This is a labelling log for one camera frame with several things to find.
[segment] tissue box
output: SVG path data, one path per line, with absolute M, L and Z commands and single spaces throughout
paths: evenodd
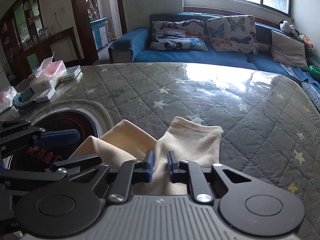
M 55 88 L 59 83 L 59 77 L 66 71 L 66 66 L 62 60 L 49 62 L 42 66 L 40 75 L 30 83 L 34 93 L 43 92 L 47 89 Z

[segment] blue sofa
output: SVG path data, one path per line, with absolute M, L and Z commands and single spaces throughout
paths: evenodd
M 200 13 L 173 13 L 173 14 L 152 14 L 152 21 L 183 21 L 198 19 L 206 21 L 209 18 L 219 17 L 218 15 L 200 14 Z M 242 54 L 240 52 L 218 52 L 209 41 L 206 41 L 208 51 L 199 50 L 151 50 L 150 49 L 150 31 L 147 27 L 136 28 L 121 38 L 117 39 L 109 48 L 110 59 L 112 63 L 128 62 L 188 62 L 203 63 L 214 65 L 225 65 L 231 67 L 240 67 L 253 70 L 267 71 L 282 74 L 292 78 L 272 59 L 270 48 L 272 43 L 271 31 L 278 31 L 275 28 L 256 23 L 258 45 L 267 49 L 260 50 L 259 54 Z M 207 27 L 204 28 L 204 35 L 208 35 Z

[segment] wooden cabinet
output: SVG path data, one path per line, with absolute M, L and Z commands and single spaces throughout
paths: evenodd
M 98 45 L 97 45 L 97 40 L 96 40 L 96 34 L 95 34 L 94 31 L 92 32 L 92 35 L 93 35 L 93 38 L 94 38 L 94 44 L 96 45 L 96 50 L 98 50 Z
M 0 19 L 1 44 L 17 81 L 27 78 L 32 72 L 27 60 L 30 54 L 35 53 L 38 62 L 41 62 L 39 57 L 42 54 L 48 54 L 47 48 L 36 46 L 37 42 L 32 40 L 33 36 L 35 40 L 38 38 L 38 30 L 42 27 L 38 0 L 16 0 Z
M 107 21 L 108 17 L 105 17 L 90 23 L 97 50 L 110 42 Z

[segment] quilted mattress cover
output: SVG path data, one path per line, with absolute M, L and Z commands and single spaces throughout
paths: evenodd
M 306 216 L 298 236 L 320 239 L 320 114 L 297 83 L 274 73 L 194 63 L 81 69 L 82 79 L 60 83 L 51 102 L 99 101 L 115 123 L 127 119 L 156 139 L 175 116 L 221 126 L 220 163 L 299 197 Z

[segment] star pattern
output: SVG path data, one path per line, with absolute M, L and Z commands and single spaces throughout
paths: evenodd
M 194 122 L 197 124 L 201 124 L 202 122 L 204 122 L 204 120 L 200 118 L 199 114 L 187 115 L 187 117 L 191 120 L 191 122 Z
M 297 136 L 299 137 L 299 139 L 300 139 L 301 141 L 303 141 L 303 140 L 305 139 L 305 137 L 303 136 L 303 134 L 300 133 L 299 131 L 298 131 L 296 134 L 297 134 Z
M 244 105 L 244 104 L 241 103 L 241 104 L 239 104 L 238 106 L 239 106 L 239 109 L 240 109 L 241 112 L 242 112 L 242 111 L 248 112 L 246 105 Z
M 91 88 L 90 90 L 86 90 L 87 95 L 94 93 L 94 91 L 97 90 L 96 88 Z
M 298 188 L 296 187 L 296 185 L 294 184 L 293 180 L 291 181 L 291 183 L 288 186 L 288 190 L 291 191 L 292 194 L 294 194 Z
M 284 100 L 284 97 L 281 94 L 276 94 L 277 97 L 279 97 L 280 99 Z
M 310 112 L 309 108 L 307 108 L 306 106 L 304 106 L 303 109 L 304 109 L 306 112 Z
M 166 106 L 167 104 L 163 102 L 163 100 L 161 101 L 154 101 L 155 106 L 154 107 L 159 107 L 159 108 L 163 108 L 164 106 Z
M 170 89 L 169 88 L 165 88 L 165 87 L 163 87 L 163 88 L 159 88 L 159 92 L 160 93 L 166 93 L 166 94 L 169 94 L 168 93 L 168 91 L 169 91 Z
M 302 157 L 302 153 L 298 153 L 296 150 L 293 151 L 295 153 L 295 159 L 297 159 L 300 163 L 300 166 L 302 166 L 302 162 L 305 162 L 304 158 Z

